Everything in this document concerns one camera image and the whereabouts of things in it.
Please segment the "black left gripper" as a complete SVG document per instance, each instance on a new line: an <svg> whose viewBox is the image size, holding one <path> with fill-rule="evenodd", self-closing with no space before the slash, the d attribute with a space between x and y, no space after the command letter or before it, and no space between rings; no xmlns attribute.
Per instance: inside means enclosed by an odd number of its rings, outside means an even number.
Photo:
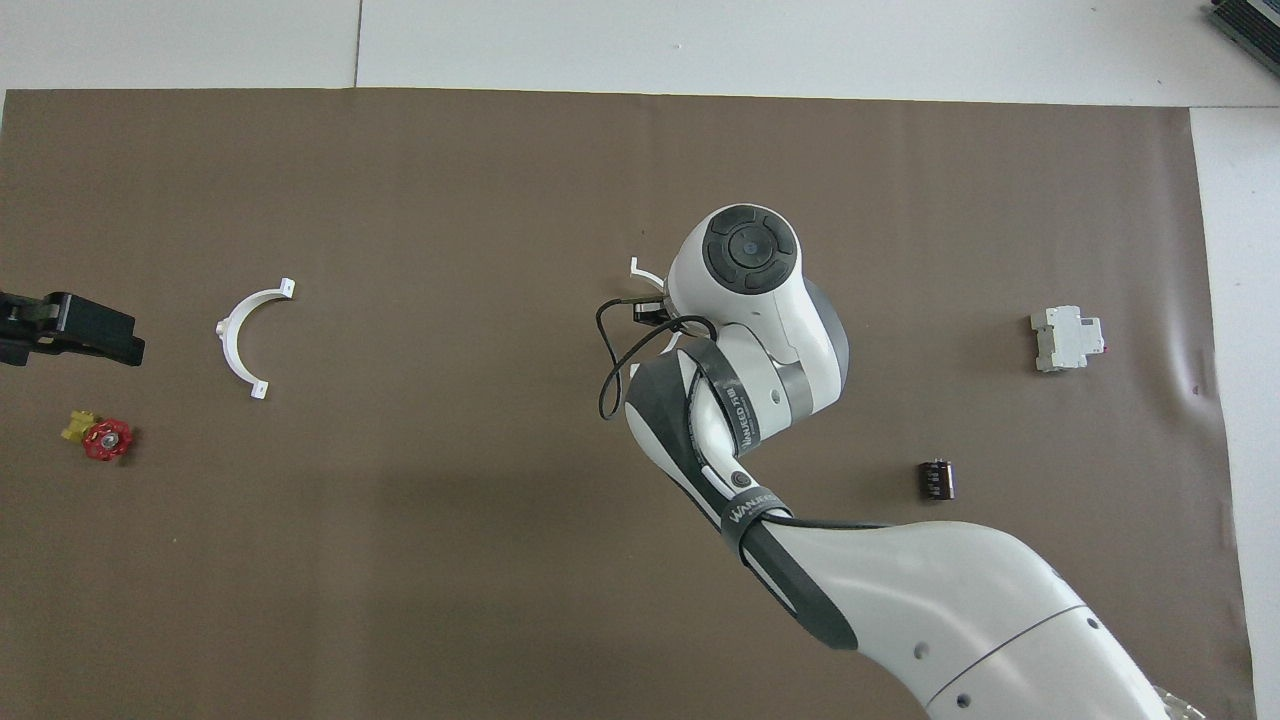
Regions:
<svg viewBox="0 0 1280 720"><path fill-rule="evenodd" d="M56 338L45 337L46 324ZM1 292L1 363L24 366L31 354L76 354L140 366L145 341L134 338L134 318L68 292L28 299Z"/></svg>

